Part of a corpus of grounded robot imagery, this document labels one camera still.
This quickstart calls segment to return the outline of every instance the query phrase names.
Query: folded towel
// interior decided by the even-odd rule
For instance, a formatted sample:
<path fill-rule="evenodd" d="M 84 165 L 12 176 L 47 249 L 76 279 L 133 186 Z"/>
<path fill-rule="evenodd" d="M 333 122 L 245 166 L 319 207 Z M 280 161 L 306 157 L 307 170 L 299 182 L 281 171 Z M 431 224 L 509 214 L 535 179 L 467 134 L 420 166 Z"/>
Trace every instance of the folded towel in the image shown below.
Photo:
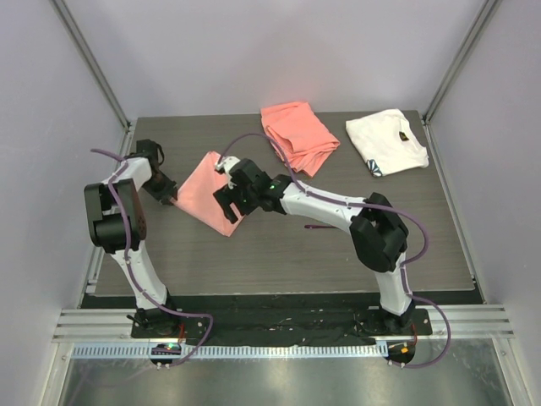
<path fill-rule="evenodd" d="M 262 108 L 261 123 L 266 134 L 283 148 L 293 170 L 303 171 L 310 177 L 340 145 L 340 141 L 315 117 L 307 102 Z"/>
<path fill-rule="evenodd" d="M 225 218 L 223 210 L 212 195 L 227 183 L 227 176 L 214 170 L 219 158 L 220 154 L 217 152 L 207 152 L 197 168 L 178 190 L 175 206 L 214 228 L 218 233 L 229 237 L 243 217 L 234 206 L 233 211 L 237 215 L 238 221 L 231 224 Z"/>
<path fill-rule="evenodd" d="M 429 155 L 400 110 L 384 110 L 346 121 L 346 130 L 375 177 L 427 167 Z"/>

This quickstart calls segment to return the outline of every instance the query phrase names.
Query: wooden table surface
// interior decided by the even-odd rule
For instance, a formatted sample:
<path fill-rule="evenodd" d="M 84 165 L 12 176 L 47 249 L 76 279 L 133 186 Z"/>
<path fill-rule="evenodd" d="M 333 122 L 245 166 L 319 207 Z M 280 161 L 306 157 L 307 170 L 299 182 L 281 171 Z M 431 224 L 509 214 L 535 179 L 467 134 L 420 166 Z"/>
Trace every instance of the wooden table surface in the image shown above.
<path fill-rule="evenodd" d="M 413 133 L 427 145 L 418 112 L 404 112 Z M 323 112 L 318 117 L 342 143 L 313 179 L 301 180 L 342 195 L 385 195 L 391 204 L 416 216 L 429 230 L 430 249 L 408 266 L 415 290 L 465 290 L 473 283 L 433 162 L 384 178 L 374 178 L 349 140 L 346 120 L 369 112 Z M 163 146 L 161 167 L 181 184 L 207 151 L 221 151 L 234 137 L 262 131 L 258 114 L 140 118 L 136 140 Z M 237 143 L 231 155 L 252 159 L 271 177 L 286 169 L 260 137 Z M 232 237 L 221 236 L 176 207 L 160 206 L 143 190 L 139 196 L 148 226 L 146 239 L 156 273 L 173 295 L 377 292 L 373 272 L 357 259 L 351 238 L 338 230 L 306 230 L 303 217 L 254 211 Z M 422 236 L 410 229 L 409 255 Z M 105 256 L 96 295 L 132 295 L 120 267 Z"/>

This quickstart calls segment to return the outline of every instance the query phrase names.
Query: white wall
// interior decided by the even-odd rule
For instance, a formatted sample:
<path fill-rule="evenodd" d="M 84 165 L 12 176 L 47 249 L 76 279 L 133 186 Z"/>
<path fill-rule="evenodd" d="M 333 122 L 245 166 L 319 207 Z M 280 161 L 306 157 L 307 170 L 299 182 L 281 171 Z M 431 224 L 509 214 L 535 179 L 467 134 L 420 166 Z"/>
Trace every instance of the white wall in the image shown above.
<path fill-rule="evenodd" d="M 0 393 L 38 404 L 62 307 L 82 288 L 83 188 L 123 132 L 49 2 L 0 2 Z"/>
<path fill-rule="evenodd" d="M 433 121 L 490 301 L 505 304 L 541 404 L 541 2 L 502 2 Z"/>
<path fill-rule="evenodd" d="M 425 110 L 483 0 L 68 0 L 130 118 Z"/>

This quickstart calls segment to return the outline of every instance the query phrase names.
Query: pink cloth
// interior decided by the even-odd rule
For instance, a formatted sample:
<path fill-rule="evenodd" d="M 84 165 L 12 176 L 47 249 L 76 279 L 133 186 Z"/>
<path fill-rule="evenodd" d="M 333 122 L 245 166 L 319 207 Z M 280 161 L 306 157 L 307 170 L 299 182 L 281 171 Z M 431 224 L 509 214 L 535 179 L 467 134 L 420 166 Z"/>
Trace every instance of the pink cloth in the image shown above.
<path fill-rule="evenodd" d="M 225 218 L 223 210 L 212 195 L 227 183 L 227 176 L 220 175 L 214 170 L 214 165 L 219 157 L 220 154 L 217 152 L 207 152 L 197 168 L 178 190 L 175 206 L 214 228 L 218 233 L 229 237 L 243 220 L 243 217 L 237 207 L 233 206 L 238 221 L 231 224 Z"/>
<path fill-rule="evenodd" d="M 340 145 L 305 101 L 262 108 L 261 123 L 265 133 L 283 148 L 293 170 L 310 177 Z"/>

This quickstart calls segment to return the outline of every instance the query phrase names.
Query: folded white towel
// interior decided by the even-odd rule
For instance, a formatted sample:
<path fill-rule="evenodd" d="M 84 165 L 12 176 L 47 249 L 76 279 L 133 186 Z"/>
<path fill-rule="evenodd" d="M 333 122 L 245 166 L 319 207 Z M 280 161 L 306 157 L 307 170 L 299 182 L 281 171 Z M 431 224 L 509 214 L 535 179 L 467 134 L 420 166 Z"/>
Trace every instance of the folded white towel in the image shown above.
<path fill-rule="evenodd" d="M 429 165 L 426 148 L 419 144 L 400 110 L 346 121 L 346 130 L 376 177 Z"/>

